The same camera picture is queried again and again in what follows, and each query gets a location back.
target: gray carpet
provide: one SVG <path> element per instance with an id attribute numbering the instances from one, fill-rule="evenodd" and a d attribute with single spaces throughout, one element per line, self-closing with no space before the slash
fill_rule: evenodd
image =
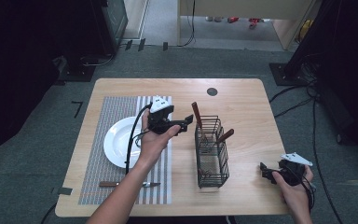
<path id="1" fill-rule="evenodd" d="M 62 186 L 69 161 L 96 79 L 101 77 L 200 77 L 260 78 L 268 97 L 277 87 L 269 63 L 286 63 L 292 56 L 285 51 L 239 49 L 180 49 L 148 47 L 138 51 L 120 49 L 117 57 L 98 67 L 91 83 L 53 86 L 23 125 L 21 131 L 0 146 L 0 223 L 37 223 L 56 203 L 55 189 Z M 271 103 L 278 114 L 308 97 L 305 89 L 295 89 Z M 84 102 L 77 118 L 78 105 Z M 301 106 L 276 119 L 287 152 L 297 152 L 313 161 L 312 104 Z M 322 105 L 316 105 L 316 150 L 332 201 L 344 223 L 358 223 L 358 147 L 336 143 L 337 132 Z M 327 201 L 316 167 L 316 204 L 311 212 L 314 223 L 337 223 Z M 243 206 L 252 206 L 243 202 Z M 238 216 L 238 223 L 293 223 L 289 216 Z M 46 223 L 84 223 L 86 218 L 61 218 L 51 213 Z"/>

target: floor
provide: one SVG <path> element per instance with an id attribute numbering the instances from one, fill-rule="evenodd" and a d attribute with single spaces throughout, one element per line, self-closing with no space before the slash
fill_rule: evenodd
<path id="1" fill-rule="evenodd" d="M 179 45 L 177 0 L 126 0 L 125 3 L 128 6 L 129 26 L 124 41 L 132 39 L 134 43 L 139 43 L 144 38 L 146 45 L 162 46 L 164 42 L 171 47 Z M 137 13 L 131 13 L 134 8 L 140 9 Z M 133 30 L 130 23 L 140 24 L 137 25 L 138 35 L 128 35 Z M 180 45 L 190 39 L 194 26 L 194 39 L 187 48 L 284 51 L 270 20 L 258 23 L 255 29 L 249 29 L 249 24 L 245 18 L 229 23 L 227 18 L 215 22 L 206 21 L 204 17 L 195 17 L 194 20 L 182 17 Z M 293 43 L 289 51 L 296 51 L 296 47 L 297 43 Z"/>

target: knife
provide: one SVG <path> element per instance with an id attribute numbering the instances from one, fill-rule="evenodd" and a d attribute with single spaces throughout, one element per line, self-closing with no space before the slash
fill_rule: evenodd
<path id="1" fill-rule="evenodd" d="M 100 182 L 100 187 L 116 187 L 118 184 L 120 184 L 120 182 L 113 182 L 113 181 L 101 181 Z M 153 188 L 156 187 L 158 185 L 160 185 L 161 183 L 153 183 L 153 182 L 144 182 L 142 184 L 143 188 Z"/>

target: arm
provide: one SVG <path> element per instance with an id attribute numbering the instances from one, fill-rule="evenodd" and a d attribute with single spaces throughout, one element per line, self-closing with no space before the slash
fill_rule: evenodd
<path id="1" fill-rule="evenodd" d="M 147 128 L 147 109 L 142 116 L 142 130 Z M 133 204 L 138 196 L 147 174 L 158 161 L 168 141 L 180 130 L 179 125 L 171 127 L 166 133 L 158 135 L 145 133 L 141 142 L 141 154 L 129 173 L 115 190 L 103 201 L 89 218 L 88 223 L 126 223 Z"/>
<path id="2" fill-rule="evenodd" d="M 278 186 L 281 188 L 282 196 L 289 206 L 291 215 L 296 224 L 311 224 L 310 209 L 308 206 L 308 196 L 302 185 L 290 186 L 283 177 L 277 173 L 272 172 Z M 309 166 L 305 166 L 305 177 L 309 182 L 313 178 L 313 173 Z"/>

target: black controller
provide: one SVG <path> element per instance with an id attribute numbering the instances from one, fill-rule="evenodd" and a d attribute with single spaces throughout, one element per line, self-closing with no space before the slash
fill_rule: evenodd
<path id="1" fill-rule="evenodd" d="M 278 164 L 281 170 L 269 169 L 263 162 L 260 162 L 261 176 L 270 180 L 272 184 L 277 184 L 274 176 L 272 175 L 272 172 L 276 171 L 281 174 L 288 185 L 295 186 L 301 184 L 303 174 L 305 172 L 305 166 L 303 164 L 287 160 L 281 160 Z"/>
<path id="2" fill-rule="evenodd" d="M 178 133 L 187 132 L 187 125 L 193 122 L 193 115 L 188 116 L 184 120 L 169 120 L 168 115 L 172 112 L 173 105 L 170 105 L 155 113 L 150 113 L 148 117 L 148 129 L 153 133 L 162 134 L 177 124 L 181 127 Z"/>

